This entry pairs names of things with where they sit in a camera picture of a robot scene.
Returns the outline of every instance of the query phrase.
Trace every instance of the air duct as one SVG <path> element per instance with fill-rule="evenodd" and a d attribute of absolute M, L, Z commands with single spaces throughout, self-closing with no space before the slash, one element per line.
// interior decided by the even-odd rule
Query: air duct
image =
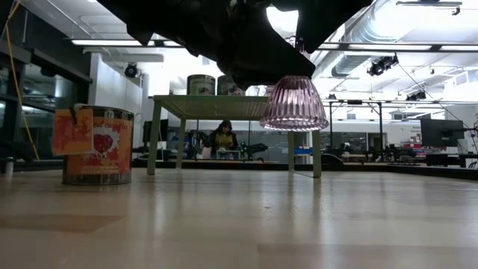
<path fill-rule="evenodd" d="M 356 23 L 349 25 L 340 42 L 348 43 L 386 43 L 396 42 L 412 28 L 410 24 L 403 25 L 396 20 L 397 0 L 376 0 Z M 332 64 L 335 64 L 331 74 L 343 78 L 365 61 L 370 55 L 346 55 L 343 52 L 330 52 L 320 61 L 314 76 L 323 74 Z"/>

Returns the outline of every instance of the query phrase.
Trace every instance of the desk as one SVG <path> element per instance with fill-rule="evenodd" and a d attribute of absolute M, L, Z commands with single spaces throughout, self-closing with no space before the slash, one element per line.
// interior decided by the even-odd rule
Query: desk
<path fill-rule="evenodd" d="M 153 96 L 155 106 L 152 114 L 151 140 L 149 142 L 148 174 L 154 175 L 156 168 L 156 149 L 161 122 L 161 108 L 181 120 L 179 126 L 178 152 L 183 152 L 186 120 L 251 120 L 258 121 L 267 106 L 264 96 Z M 320 145 L 319 131 L 312 132 L 312 143 Z M 314 177 L 322 174 L 320 147 L 314 147 Z M 178 154 L 176 168 L 181 169 L 182 154 Z M 294 171 L 294 133 L 288 132 L 288 164 Z"/>
<path fill-rule="evenodd" d="M 478 159 L 478 154 L 427 154 L 425 156 L 425 162 L 427 166 L 432 165 L 459 165 L 462 168 L 466 168 L 466 159 L 475 158 Z"/>

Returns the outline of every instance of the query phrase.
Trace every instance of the ceiling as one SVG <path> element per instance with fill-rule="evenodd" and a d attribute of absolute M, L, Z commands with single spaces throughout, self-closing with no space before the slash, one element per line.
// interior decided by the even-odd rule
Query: ceiling
<path fill-rule="evenodd" d="M 393 2 L 388 10 L 377 13 L 377 31 L 388 33 L 402 32 L 403 35 L 395 42 L 432 43 L 475 43 L 478 40 L 478 4 L 475 0 L 462 0 L 464 3 L 461 13 L 452 16 L 452 8 L 435 7 L 399 7 Z M 68 37 L 76 39 L 130 39 L 126 33 L 126 26 L 108 10 L 94 0 L 23 0 L 22 3 L 33 13 L 61 30 Z M 291 21 L 296 14 L 282 16 L 283 23 L 273 27 L 283 36 L 289 37 L 294 33 Z M 204 73 L 214 76 L 221 75 L 214 62 L 204 64 L 204 60 L 195 58 L 185 49 L 109 49 L 104 55 L 126 54 L 162 54 L 164 62 L 151 65 L 153 69 L 167 69 L 171 79 L 171 89 L 185 88 L 188 75 Z M 331 68 L 314 74 L 313 82 L 319 93 L 324 97 L 335 93 L 339 98 L 351 99 L 405 99 L 412 91 L 416 82 L 425 82 L 431 93 L 440 93 L 444 89 L 443 82 L 452 78 L 452 75 L 464 69 L 478 68 L 478 55 L 457 53 L 399 53 L 400 67 L 393 67 L 384 75 L 370 77 L 367 68 L 370 60 L 356 67 L 346 79 L 330 78 Z"/>

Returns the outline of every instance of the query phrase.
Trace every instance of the paint can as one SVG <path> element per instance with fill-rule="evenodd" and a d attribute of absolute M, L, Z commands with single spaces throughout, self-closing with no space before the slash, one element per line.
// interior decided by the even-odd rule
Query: paint can
<path fill-rule="evenodd" d="M 67 155 L 63 183 L 114 185 L 131 182 L 134 114 L 118 108 L 93 109 L 93 153 Z"/>
<path fill-rule="evenodd" d="M 245 96 L 246 91 L 240 89 L 231 76 L 222 75 L 217 78 L 217 95 L 221 96 Z"/>
<path fill-rule="evenodd" d="M 216 79 L 210 75 L 190 75 L 187 77 L 188 95 L 215 95 Z"/>

